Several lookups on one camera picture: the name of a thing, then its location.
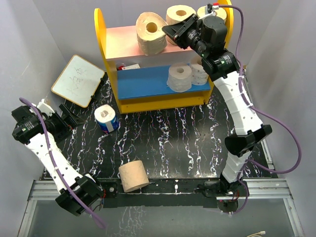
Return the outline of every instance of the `marble pattern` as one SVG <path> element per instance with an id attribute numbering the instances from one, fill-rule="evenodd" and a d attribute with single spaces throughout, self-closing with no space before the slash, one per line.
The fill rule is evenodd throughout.
<path id="1" fill-rule="evenodd" d="M 110 134 L 100 129 L 93 114 L 104 104 L 111 105 L 119 119 L 119 128 Z M 88 108 L 69 101 L 66 105 L 85 123 L 58 146 L 80 173 L 119 178 L 119 166 L 140 159 L 149 178 L 215 178 L 225 166 L 224 139 L 233 133 L 234 123 L 216 88 L 207 105 L 120 115 L 107 80 Z M 261 145 L 250 158 L 267 166 Z M 250 163 L 244 175 L 270 177 Z M 42 179 L 49 178 L 44 172 Z"/>

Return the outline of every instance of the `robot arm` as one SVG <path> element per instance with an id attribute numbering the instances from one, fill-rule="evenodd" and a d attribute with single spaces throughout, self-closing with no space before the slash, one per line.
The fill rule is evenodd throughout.
<path id="1" fill-rule="evenodd" d="M 56 142 L 63 141 L 72 133 L 75 127 L 83 124 L 83 121 L 70 112 L 65 105 L 59 107 L 63 112 L 62 116 L 59 116 L 49 105 L 44 103 L 44 100 L 41 100 L 37 105 L 48 130 L 50 149 L 57 164 L 56 167 L 50 159 L 40 121 L 28 106 L 21 106 L 12 111 L 12 116 L 17 121 L 12 135 L 15 140 L 25 144 L 39 158 L 53 178 L 60 193 L 60 196 L 56 198 L 58 205 L 79 216 L 84 208 L 70 195 L 65 184 L 59 178 L 57 169 L 62 173 L 68 186 L 87 206 L 91 206 L 104 193 L 96 178 L 88 173 L 81 175 L 76 172 L 57 147 Z"/>
<path id="2" fill-rule="evenodd" d="M 202 66 L 212 82 L 219 89 L 232 115 L 236 132 L 225 139 L 228 150 L 226 166 L 221 174 L 222 191 L 236 187 L 242 167 L 254 146 L 272 133 L 270 125 L 263 125 L 257 114 L 242 98 L 246 96 L 243 86 L 239 90 L 238 71 L 235 56 L 227 51 L 225 37 L 227 28 L 224 20 L 212 14 L 199 19 L 192 14 L 175 25 L 164 26 L 162 30 L 180 47 L 192 48 L 201 56 Z"/>

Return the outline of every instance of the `white wall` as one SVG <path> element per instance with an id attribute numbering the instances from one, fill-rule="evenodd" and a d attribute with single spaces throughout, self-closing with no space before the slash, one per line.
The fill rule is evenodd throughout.
<path id="1" fill-rule="evenodd" d="M 107 27 L 135 25 L 138 16 L 145 11 L 152 11 L 165 18 L 167 8 L 172 5 L 184 4 L 197 10 L 206 5 L 207 0 L 33 0 L 44 22 L 50 30 L 66 61 L 74 54 L 79 54 L 91 63 L 104 68 L 99 47 L 97 44 L 93 12 L 95 8 L 101 8 Z M 261 36 L 266 30 L 280 0 L 233 0 L 234 5 L 242 8 L 245 16 L 245 29 L 240 48 L 240 57 L 247 64 L 252 56 Z M 235 14 L 235 30 L 229 50 L 235 51 L 239 29 L 240 16 Z M 155 58 L 156 63 L 169 58 Z M 139 62 L 141 66 L 152 66 L 154 59 L 129 61 Z"/>
<path id="2" fill-rule="evenodd" d="M 0 236 L 17 236 L 34 179 L 43 167 L 15 141 L 11 111 L 22 96 L 34 103 L 48 95 L 66 62 L 31 0 L 0 1 Z"/>
<path id="3" fill-rule="evenodd" d="M 314 0 L 283 0 L 247 68 L 255 105 L 292 127 L 301 141 L 302 162 L 286 179 L 308 237 L 316 233 L 315 7 Z M 276 169 L 290 168 L 297 158 L 292 138 L 279 125 L 263 120 L 273 126 L 268 145 Z"/>

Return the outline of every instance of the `toilet paper roll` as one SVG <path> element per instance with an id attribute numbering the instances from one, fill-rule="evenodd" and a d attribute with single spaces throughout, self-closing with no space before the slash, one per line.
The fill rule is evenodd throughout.
<path id="1" fill-rule="evenodd" d="M 187 19 L 192 14 L 196 14 L 196 11 L 190 6 L 185 6 L 185 5 L 171 6 L 167 9 L 166 22 L 168 25 L 173 25 Z M 171 44 L 176 45 L 176 43 L 174 43 L 172 39 L 170 39 L 168 36 L 167 36 L 167 40 Z"/>
<path id="2" fill-rule="evenodd" d="M 184 92 L 192 87 L 192 70 L 185 63 L 176 63 L 170 66 L 167 85 L 171 90 Z"/>
<path id="3" fill-rule="evenodd" d="M 198 10 L 197 10 L 197 16 L 199 18 L 205 16 L 205 8 L 207 6 L 201 6 Z M 226 22 L 226 18 L 227 18 L 227 13 L 223 8 L 219 8 L 218 10 L 215 10 L 215 14 L 216 16 L 222 18 L 224 20 L 224 22 Z"/>
<path id="4" fill-rule="evenodd" d="M 203 69 L 202 58 L 200 56 L 197 55 L 191 60 L 190 67 L 192 69 L 193 85 L 204 85 L 207 83 L 208 74 Z"/>
<path id="5" fill-rule="evenodd" d="M 102 105 L 94 111 L 94 117 L 102 131 L 109 133 L 119 127 L 114 109 L 109 105 Z"/>
<path id="6" fill-rule="evenodd" d="M 155 55 L 167 46 L 166 34 L 162 27 L 167 23 L 153 12 L 140 14 L 136 21 L 138 46 L 146 56 Z"/>
<path id="7" fill-rule="evenodd" d="M 149 180 L 141 160 L 124 164 L 118 168 L 124 192 L 128 193 L 149 184 Z"/>

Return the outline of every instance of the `whiteboard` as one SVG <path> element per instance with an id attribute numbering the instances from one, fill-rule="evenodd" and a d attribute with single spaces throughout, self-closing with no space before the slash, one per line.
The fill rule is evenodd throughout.
<path id="1" fill-rule="evenodd" d="M 86 108 L 98 88 L 104 71 L 74 55 L 60 74 L 51 91 Z"/>

